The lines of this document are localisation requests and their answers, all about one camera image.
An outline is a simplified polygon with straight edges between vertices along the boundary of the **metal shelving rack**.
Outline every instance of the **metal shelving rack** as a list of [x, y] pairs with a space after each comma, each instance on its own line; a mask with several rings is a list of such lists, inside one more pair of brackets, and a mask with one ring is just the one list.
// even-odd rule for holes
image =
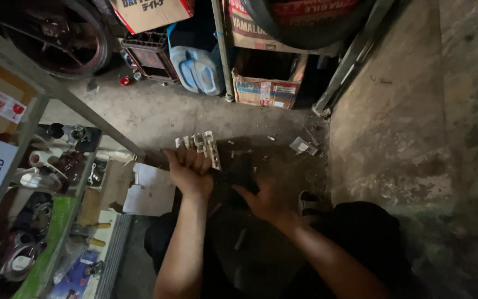
[[[122, 133], [110, 125], [106, 120], [94, 112], [88, 105], [83, 103], [79, 98], [73, 95], [65, 86], [49, 76], [43, 69], [38, 67], [30, 58], [26, 57], [22, 52], [17, 50], [9, 41], [0, 36], [0, 66], [9, 71], [10, 73], [18, 76], [27, 84], [32, 86], [37, 94], [28, 105], [25, 115], [22, 118], [22, 122], [17, 128], [17, 143], [18, 147], [16, 156], [11, 163], [10, 169], [5, 176], [2, 186], [0, 187], [0, 204], [3, 200], [7, 188], [11, 183], [12, 174], [15, 173], [18, 164], [23, 159], [23, 156], [30, 144], [33, 133], [44, 114], [46, 107], [51, 99], [59, 99], [63, 104], [69, 107], [71, 110], [81, 115], [84, 119], [89, 121], [92, 125], [96, 126], [103, 132], [103, 136], [110, 136], [121, 146], [125, 147], [130, 153], [135, 155], [137, 161], [142, 161], [145, 158], [146, 153], [126, 138]], [[85, 163], [83, 174], [76, 186], [74, 197], [76, 199], [76, 205], [72, 211], [71, 219], [74, 219], [80, 208], [84, 192], [86, 189], [86, 179], [91, 173], [93, 161], [95, 159], [97, 150], [94, 153], [89, 153]], [[99, 286], [100, 297], [109, 297], [108, 290], [111, 291], [113, 282], [115, 281], [115, 272], [120, 262], [120, 257], [123, 252], [124, 241], [129, 230], [129, 223], [131, 217], [129, 215], [118, 215], [116, 218], [116, 227], [113, 230], [111, 241], [114, 243], [109, 245], [107, 256], [105, 260], [114, 261], [106, 265], [105, 275], [102, 275]], [[63, 241], [59, 242], [56, 248], [56, 254], [52, 258], [52, 261], [56, 264], [59, 259], [59, 252], [63, 242], [68, 238], [70, 234], [72, 221], [69, 221], [64, 228]], [[54, 273], [54, 265], [48, 269], [46, 284], [52, 279]], [[45, 290], [40, 293], [40, 297], [45, 296]]]

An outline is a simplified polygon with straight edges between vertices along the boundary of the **black pants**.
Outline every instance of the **black pants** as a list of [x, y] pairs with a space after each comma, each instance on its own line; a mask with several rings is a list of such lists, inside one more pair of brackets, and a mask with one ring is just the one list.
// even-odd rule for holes
[[[162, 266], [176, 219], [177, 214], [164, 214], [145, 234], [144, 246], [153, 259], [156, 274]], [[381, 207], [368, 202], [338, 204], [312, 227], [353, 255], [391, 290], [410, 280], [411, 269], [402, 246], [399, 222]], [[242, 297], [226, 279], [208, 241], [204, 244], [202, 277], [201, 297]], [[309, 263], [298, 271], [282, 296], [335, 297]]]

